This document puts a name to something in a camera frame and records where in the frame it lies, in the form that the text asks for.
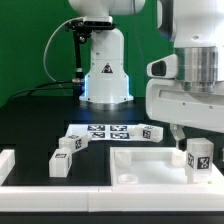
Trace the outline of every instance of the warning label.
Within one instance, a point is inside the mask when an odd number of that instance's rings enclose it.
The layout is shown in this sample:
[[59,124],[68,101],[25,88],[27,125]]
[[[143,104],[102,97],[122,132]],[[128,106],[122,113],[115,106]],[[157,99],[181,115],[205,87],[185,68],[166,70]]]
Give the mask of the warning label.
[[107,63],[102,71],[102,73],[113,73],[111,67],[110,67],[110,64]]

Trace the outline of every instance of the white cube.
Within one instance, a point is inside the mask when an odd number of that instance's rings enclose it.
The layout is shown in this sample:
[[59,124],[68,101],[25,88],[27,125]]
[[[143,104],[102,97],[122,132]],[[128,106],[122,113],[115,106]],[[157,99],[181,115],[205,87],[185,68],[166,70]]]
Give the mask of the white cube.
[[50,177],[67,177],[71,165],[71,150],[69,148],[56,149],[49,162]]
[[213,151],[214,144],[205,138],[187,140],[185,174],[189,183],[211,180]]

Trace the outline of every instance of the white plastic part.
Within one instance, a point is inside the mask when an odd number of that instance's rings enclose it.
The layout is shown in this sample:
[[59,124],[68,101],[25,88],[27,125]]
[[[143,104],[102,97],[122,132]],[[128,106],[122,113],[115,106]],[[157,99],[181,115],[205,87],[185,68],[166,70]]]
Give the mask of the white plastic part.
[[81,101],[119,104],[133,100],[124,72],[124,37],[118,29],[92,33],[91,68],[85,77]]
[[4,149],[0,154],[0,186],[3,184],[15,165],[15,152],[13,149]]
[[174,0],[173,11],[175,48],[223,46],[222,0]]
[[[134,13],[133,0],[69,0],[70,5],[81,15],[108,16],[129,15]],[[136,0],[136,12],[139,12],[145,0]]]
[[186,152],[183,152],[179,149],[174,149],[172,154],[172,164],[176,167],[185,167]]
[[205,138],[187,140],[185,174],[188,183],[205,183],[212,180],[214,144]]
[[132,161],[131,151],[116,151],[114,155],[115,163],[120,167],[130,167]]
[[[131,167],[115,165],[115,151],[132,152]],[[224,211],[224,177],[213,165],[210,184],[187,184],[171,164],[173,148],[111,148],[112,186],[1,187],[1,212]],[[120,184],[131,174],[137,184]]]
[[89,132],[75,133],[59,139],[59,149],[69,148],[71,153],[76,153],[88,147],[88,142],[92,140],[92,134]]
[[[149,63],[147,66],[147,74],[149,77],[157,77],[161,79],[171,79],[175,78],[177,76],[177,56],[176,54],[172,54],[170,56],[167,56],[165,58],[162,58],[160,60],[154,61],[152,63]],[[155,76],[152,72],[152,67],[154,64],[163,61],[166,64],[166,75],[165,76]]]
[[212,94],[187,94],[176,80],[151,79],[146,88],[146,112],[152,120],[224,132],[224,83]]
[[122,174],[118,177],[118,183],[119,184],[137,184],[138,183],[138,177],[133,174]]
[[69,148],[56,149],[49,162],[50,177],[67,177],[71,165],[71,150]]
[[128,127],[128,133],[140,139],[152,142],[160,142],[163,139],[163,128],[146,124],[138,124],[135,127]]

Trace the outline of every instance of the white block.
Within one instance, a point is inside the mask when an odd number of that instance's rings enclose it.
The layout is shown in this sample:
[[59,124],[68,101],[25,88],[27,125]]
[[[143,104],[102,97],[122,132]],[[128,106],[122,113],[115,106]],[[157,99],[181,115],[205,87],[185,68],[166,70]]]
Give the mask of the white block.
[[160,142],[163,139],[163,128],[146,124],[138,124],[135,127],[128,127],[128,133],[139,140]]
[[176,167],[185,167],[186,152],[183,152],[179,149],[174,149],[172,153],[172,165]]
[[214,144],[205,138],[187,140],[185,174],[188,183],[211,181],[213,151]]
[[71,150],[69,148],[56,149],[49,162],[50,177],[67,177],[71,165]]
[[92,139],[90,133],[84,135],[71,135],[59,139],[59,149],[69,148],[71,153],[78,152],[88,147],[88,142]]
[[15,165],[15,152],[13,149],[5,149],[0,154],[0,185],[3,184]]

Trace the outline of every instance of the black sticker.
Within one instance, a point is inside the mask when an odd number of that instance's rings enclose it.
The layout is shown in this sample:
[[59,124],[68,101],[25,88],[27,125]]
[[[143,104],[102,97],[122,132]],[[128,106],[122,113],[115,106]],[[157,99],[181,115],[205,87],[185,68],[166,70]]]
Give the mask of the black sticker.
[[209,157],[199,157],[198,158],[197,169],[198,170],[207,170],[207,169],[209,169],[209,161],[210,161]]
[[105,131],[105,125],[89,125],[88,131]]
[[111,67],[110,67],[110,64],[107,63],[102,71],[102,73],[113,73]]
[[194,168],[194,156],[188,153],[188,165]]
[[127,131],[127,128],[126,125],[111,125],[110,131]]
[[58,154],[55,155],[55,158],[64,159],[66,156],[67,156],[67,154],[58,153]]
[[143,130],[142,137],[150,139],[151,138],[151,131]]
[[80,149],[82,147],[82,140],[79,139],[75,142],[75,149]]
[[105,138],[105,133],[104,132],[91,132],[92,138]]
[[110,133],[112,139],[130,139],[128,133]]

